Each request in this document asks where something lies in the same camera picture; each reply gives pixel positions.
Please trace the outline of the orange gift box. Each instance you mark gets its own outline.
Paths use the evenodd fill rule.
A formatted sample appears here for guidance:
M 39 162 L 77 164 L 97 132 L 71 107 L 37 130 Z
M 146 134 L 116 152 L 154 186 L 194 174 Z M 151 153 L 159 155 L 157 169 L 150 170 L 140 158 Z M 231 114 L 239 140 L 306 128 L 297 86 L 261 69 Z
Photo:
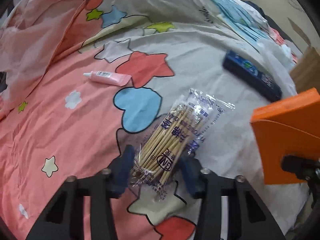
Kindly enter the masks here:
M 259 148 L 264 183 L 301 183 L 281 169 L 287 155 L 319 159 L 319 93 L 312 88 L 253 110 L 250 123 Z

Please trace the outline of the cotton swab packet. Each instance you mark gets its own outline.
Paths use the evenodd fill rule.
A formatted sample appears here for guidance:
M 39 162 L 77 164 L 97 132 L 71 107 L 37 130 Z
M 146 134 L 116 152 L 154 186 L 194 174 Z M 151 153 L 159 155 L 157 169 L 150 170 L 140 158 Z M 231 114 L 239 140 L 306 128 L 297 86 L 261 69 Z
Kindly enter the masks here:
M 182 155 L 195 155 L 212 127 L 235 105 L 200 90 L 180 96 L 170 111 L 140 144 L 132 171 L 132 183 L 148 185 L 156 200 L 167 196 L 166 185 Z

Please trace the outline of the dark blue shampoo bottle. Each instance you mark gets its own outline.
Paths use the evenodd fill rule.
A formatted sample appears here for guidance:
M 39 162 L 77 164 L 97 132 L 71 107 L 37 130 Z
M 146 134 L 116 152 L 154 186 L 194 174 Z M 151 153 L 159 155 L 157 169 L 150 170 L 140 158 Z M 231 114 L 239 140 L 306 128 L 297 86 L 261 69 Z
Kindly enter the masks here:
M 223 68 L 245 81 L 268 101 L 281 100 L 281 88 L 274 80 L 236 52 L 227 51 L 222 65 Z

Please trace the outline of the pink cream tube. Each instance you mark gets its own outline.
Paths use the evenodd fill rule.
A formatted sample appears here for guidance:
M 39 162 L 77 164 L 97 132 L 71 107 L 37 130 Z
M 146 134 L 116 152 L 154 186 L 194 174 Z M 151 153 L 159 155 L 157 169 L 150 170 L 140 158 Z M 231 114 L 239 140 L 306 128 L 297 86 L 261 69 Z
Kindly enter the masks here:
M 103 71 L 84 73 L 83 76 L 93 82 L 118 87 L 125 86 L 132 78 L 131 75 Z

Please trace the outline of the brown cardboard box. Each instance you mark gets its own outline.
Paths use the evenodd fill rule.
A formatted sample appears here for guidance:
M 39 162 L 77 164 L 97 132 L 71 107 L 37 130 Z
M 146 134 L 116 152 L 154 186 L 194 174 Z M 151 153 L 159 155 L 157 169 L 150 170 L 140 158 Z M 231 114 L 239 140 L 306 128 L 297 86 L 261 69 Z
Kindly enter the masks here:
M 295 67 L 290 71 L 296 91 L 298 93 L 315 88 L 319 92 L 320 74 L 319 74 L 319 48 L 311 45 L 311 42 L 302 29 L 288 18 L 293 30 L 307 43 L 308 47 L 302 57 L 297 61 Z

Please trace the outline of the white carved headboard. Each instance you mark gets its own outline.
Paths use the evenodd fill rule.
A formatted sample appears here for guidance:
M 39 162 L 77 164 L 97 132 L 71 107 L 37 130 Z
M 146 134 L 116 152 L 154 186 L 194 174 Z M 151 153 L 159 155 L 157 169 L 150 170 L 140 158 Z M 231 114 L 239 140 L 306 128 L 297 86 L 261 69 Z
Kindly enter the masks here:
M 302 52 L 309 46 L 319 48 L 319 34 L 311 18 L 297 0 L 242 0 L 268 20 L 282 38 L 287 38 Z

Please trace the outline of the pink crumpled sheet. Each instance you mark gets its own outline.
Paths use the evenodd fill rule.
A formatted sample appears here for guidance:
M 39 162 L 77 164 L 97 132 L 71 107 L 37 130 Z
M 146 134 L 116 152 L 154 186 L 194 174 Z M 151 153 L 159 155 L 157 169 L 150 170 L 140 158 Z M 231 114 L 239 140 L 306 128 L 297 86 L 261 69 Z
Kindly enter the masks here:
M 44 76 L 85 0 L 20 0 L 1 27 L 1 112 L 17 107 Z

